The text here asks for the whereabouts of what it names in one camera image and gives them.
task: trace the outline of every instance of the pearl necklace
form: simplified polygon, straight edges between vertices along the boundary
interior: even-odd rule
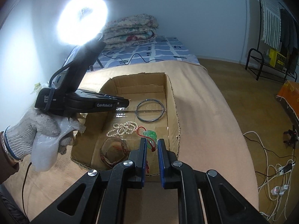
[[[127,121],[124,124],[114,123],[113,129],[108,131],[107,137],[114,137],[114,136],[123,136],[124,134],[132,134],[134,131],[136,131],[138,128],[138,125],[136,122],[133,121]]]

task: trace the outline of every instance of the brown floor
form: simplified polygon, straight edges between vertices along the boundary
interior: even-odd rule
[[[241,131],[243,133],[250,130],[257,132],[264,147],[274,151],[279,156],[291,155],[292,148],[286,147],[283,143],[283,132],[291,129],[292,123],[280,103],[275,99],[282,84],[264,78],[256,81],[251,72],[244,70],[243,65],[236,63],[206,59],[200,59],[200,63],[207,68],[210,77],[222,92],[239,123]],[[248,134],[247,137],[258,140],[254,134]],[[263,148],[256,142],[247,139],[246,141],[255,170],[266,173],[266,158]],[[272,165],[280,163],[284,166],[290,158],[278,158],[272,152],[268,152],[268,161]],[[269,171],[270,175],[274,173],[274,169]],[[260,186],[264,182],[264,176],[257,173],[256,177]],[[282,178],[282,176],[274,178],[270,182],[270,189],[280,186]],[[299,186],[299,166],[295,166],[291,180],[291,190],[286,207],[287,217],[299,200],[299,190],[297,189]],[[259,208],[260,211],[271,214],[276,201],[269,199],[267,187],[265,187],[266,185],[259,194]],[[276,218],[284,208],[286,197],[287,195],[282,197]],[[284,214],[282,214],[275,223],[280,224],[284,221]]]

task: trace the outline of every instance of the metal bolt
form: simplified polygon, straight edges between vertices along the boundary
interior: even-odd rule
[[[174,162],[173,162],[173,165],[174,165],[175,167],[180,167],[180,166],[183,165],[183,163],[182,163],[181,161],[174,161]]]
[[[97,174],[98,174],[98,172],[95,169],[91,169],[88,171],[88,175],[91,177],[96,176]]]
[[[124,161],[124,165],[126,166],[126,167],[129,167],[129,166],[131,166],[133,164],[133,162],[131,161],[131,160],[126,160],[126,161]]]
[[[217,171],[215,171],[215,170],[209,170],[208,171],[208,175],[210,175],[211,177],[215,177],[215,176],[217,176]]]

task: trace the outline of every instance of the plastic bag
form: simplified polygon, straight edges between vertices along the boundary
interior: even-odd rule
[[[66,117],[52,115],[57,121],[61,133],[57,137],[42,135],[37,132],[33,141],[31,162],[37,172],[46,172],[55,164],[58,156],[59,141],[71,131],[78,130],[74,121]]]

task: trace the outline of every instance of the bright light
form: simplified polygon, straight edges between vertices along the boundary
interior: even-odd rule
[[[103,0],[71,0],[59,18],[58,35],[63,42],[83,45],[101,31],[106,18]]]

